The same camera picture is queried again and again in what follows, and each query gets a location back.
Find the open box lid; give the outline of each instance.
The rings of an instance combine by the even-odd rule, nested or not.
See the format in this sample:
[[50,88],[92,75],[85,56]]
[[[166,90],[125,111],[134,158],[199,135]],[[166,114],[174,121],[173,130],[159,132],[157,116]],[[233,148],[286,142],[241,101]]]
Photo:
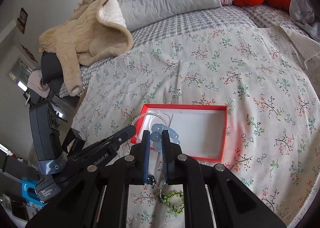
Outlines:
[[[227,106],[219,105],[172,105],[144,104],[141,114],[152,112],[166,120],[168,127],[179,135],[182,152],[195,159],[221,162],[227,129]],[[147,115],[138,120],[137,135],[142,139],[143,131],[149,130],[162,120]]]

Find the metal screw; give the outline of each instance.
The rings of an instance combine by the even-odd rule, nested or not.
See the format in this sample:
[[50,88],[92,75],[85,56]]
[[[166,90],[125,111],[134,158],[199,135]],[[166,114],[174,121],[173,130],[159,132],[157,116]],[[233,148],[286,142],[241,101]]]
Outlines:
[[216,170],[218,170],[218,171],[224,171],[225,168],[226,168],[223,164],[216,164],[214,167],[215,167]]
[[133,155],[126,155],[124,158],[125,161],[131,162],[134,160],[134,156]]
[[97,170],[97,166],[95,165],[90,165],[87,167],[88,172],[95,172]]
[[188,158],[188,157],[187,157],[185,154],[180,154],[180,155],[178,155],[178,159],[179,159],[180,161],[186,161],[187,158]]

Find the bed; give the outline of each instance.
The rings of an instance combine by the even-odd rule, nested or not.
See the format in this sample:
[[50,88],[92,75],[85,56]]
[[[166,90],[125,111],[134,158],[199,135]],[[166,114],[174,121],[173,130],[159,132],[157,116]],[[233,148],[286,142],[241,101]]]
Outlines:
[[[82,68],[88,90],[73,128],[87,146],[131,124],[144,103],[226,105],[223,164],[295,227],[319,187],[320,55],[317,45],[297,48],[285,30],[305,35],[310,47],[288,14],[267,5],[194,11],[139,29],[132,51]],[[149,173],[160,185],[155,151]],[[127,227],[184,227],[184,215],[158,193],[130,186]]]

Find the floral fabric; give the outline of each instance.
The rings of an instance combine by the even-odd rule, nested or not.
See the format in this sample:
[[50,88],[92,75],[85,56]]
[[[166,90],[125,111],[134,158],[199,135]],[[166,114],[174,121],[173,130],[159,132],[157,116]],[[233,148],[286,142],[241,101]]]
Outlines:
[[[320,171],[320,58],[306,61],[294,44],[279,27],[227,27],[141,45],[92,74],[73,128],[90,145],[130,124],[144,103],[226,105],[222,163],[294,227]],[[151,151],[149,174],[160,184],[162,169]],[[159,203],[158,192],[130,187],[127,227],[184,227],[184,215]]]

